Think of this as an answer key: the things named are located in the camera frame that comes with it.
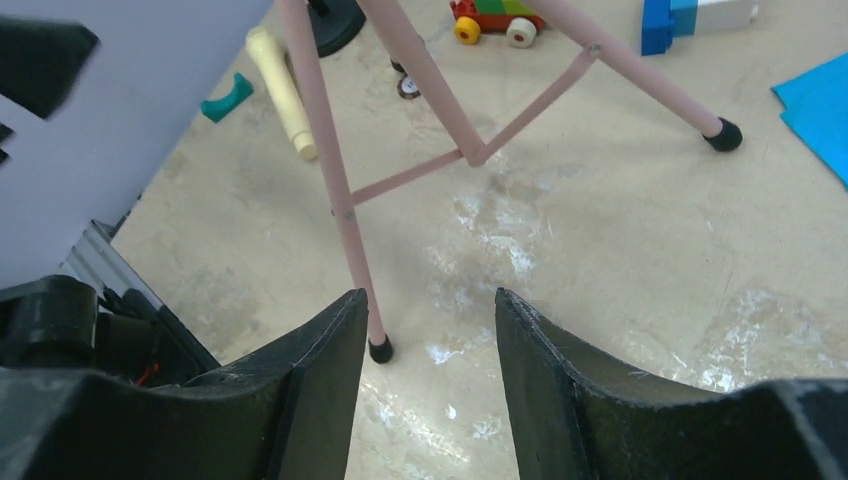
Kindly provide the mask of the beige toy microphone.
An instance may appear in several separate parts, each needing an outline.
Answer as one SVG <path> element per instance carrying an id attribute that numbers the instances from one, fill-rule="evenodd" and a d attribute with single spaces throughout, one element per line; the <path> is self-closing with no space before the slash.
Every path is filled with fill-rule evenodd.
<path id="1" fill-rule="evenodd" d="M 286 50 L 262 26 L 251 29 L 245 48 L 266 84 L 283 129 L 298 155 L 312 161 L 318 157 L 309 118 L 294 78 L 286 64 Z"/>

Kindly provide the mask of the blue sheet music page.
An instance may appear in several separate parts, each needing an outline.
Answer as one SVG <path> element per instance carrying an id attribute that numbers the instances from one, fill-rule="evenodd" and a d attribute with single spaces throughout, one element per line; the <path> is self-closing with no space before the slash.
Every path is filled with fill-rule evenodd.
<path id="1" fill-rule="evenodd" d="M 841 181 L 847 183 L 847 55 L 835 57 L 771 91 L 781 119 Z"/>

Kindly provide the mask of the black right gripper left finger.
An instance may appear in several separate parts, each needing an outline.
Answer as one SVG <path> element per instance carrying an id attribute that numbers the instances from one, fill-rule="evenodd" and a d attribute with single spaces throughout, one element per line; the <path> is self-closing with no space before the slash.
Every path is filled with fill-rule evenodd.
<path id="1" fill-rule="evenodd" d="M 179 386 L 84 369 L 1 373 L 5 479 L 341 479 L 366 346 L 352 290 Z"/>

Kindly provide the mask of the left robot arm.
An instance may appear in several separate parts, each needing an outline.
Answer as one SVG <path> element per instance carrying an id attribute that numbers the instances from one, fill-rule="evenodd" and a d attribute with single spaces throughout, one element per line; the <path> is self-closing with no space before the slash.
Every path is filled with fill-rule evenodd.
<path id="1" fill-rule="evenodd" d="M 69 21 L 1 17 L 1 94 L 47 120 L 100 44 Z M 93 220 L 57 273 L 1 291 L 5 368 L 96 368 L 140 387 L 179 386 L 219 362 Z"/>

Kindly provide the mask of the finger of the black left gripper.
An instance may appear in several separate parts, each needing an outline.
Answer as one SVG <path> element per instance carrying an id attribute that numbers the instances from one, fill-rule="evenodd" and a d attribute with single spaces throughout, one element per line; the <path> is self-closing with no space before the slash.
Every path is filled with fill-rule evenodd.
<path id="1" fill-rule="evenodd" d="M 49 119 L 99 45 L 99 37 L 80 23 L 3 16 L 1 96 Z"/>

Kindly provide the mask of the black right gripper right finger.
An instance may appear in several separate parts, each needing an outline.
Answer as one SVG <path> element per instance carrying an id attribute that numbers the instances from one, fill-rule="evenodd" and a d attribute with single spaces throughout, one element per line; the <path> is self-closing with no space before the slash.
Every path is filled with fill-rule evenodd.
<path id="1" fill-rule="evenodd" d="M 729 394 L 623 362 L 516 293 L 495 296 L 523 479 L 843 479 L 847 383 L 783 379 Z"/>

